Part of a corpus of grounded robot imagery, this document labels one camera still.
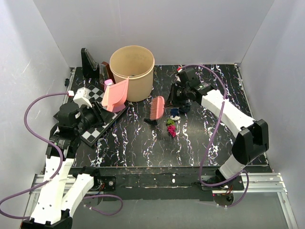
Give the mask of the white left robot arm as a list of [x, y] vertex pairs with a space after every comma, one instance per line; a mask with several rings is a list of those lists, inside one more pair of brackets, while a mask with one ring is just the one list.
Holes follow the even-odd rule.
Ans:
[[23, 229], [70, 229], [72, 216], [89, 191], [101, 187], [100, 172], [93, 167], [83, 167], [75, 175], [75, 182], [64, 193], [68, 174], [75, 160], [83, 134], [94, 120], [85, 118], [79, 106], [63, 104], [57, 113], [57, 124], [51, 131], [46, 152], [44, 185], [29, 219], [22, 222]]

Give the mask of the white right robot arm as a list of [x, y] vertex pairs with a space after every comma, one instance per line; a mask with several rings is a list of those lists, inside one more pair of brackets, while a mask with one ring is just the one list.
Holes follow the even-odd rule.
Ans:
[[269, 149], [269, 127], [265, 120], [256, 121], [241, 112], [210, 83], [200, 81], [193, 67], [187, 65], [177, 70], [177, 81], [172, 84], [167, 107], [181, 107], [188, 100], [217, 116], [217, 123], [224, 123], [232, 132], [235, 141], [230, 157], [221, 165], [214, 178], [200, 182], [207, 187], [228, 189], [241, 171]]

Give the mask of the pink hand brush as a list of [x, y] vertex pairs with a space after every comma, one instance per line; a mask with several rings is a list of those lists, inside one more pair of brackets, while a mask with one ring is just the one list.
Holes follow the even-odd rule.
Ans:
[[159, 120], [164, 114], [165, 100], [162, 96], [157, 96], [152, 99], [150, 107], [150, 117], [145, 118], [144, 122], [149, 125], [158, 125]]

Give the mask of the pink dustpan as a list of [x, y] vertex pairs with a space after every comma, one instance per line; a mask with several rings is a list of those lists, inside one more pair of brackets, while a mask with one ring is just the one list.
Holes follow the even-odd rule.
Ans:
[[126, 106], [129, 78], [115, 83], [106, 88], [102, 99], [102, 106], [107, 111], [117, 113], [122, 111]]

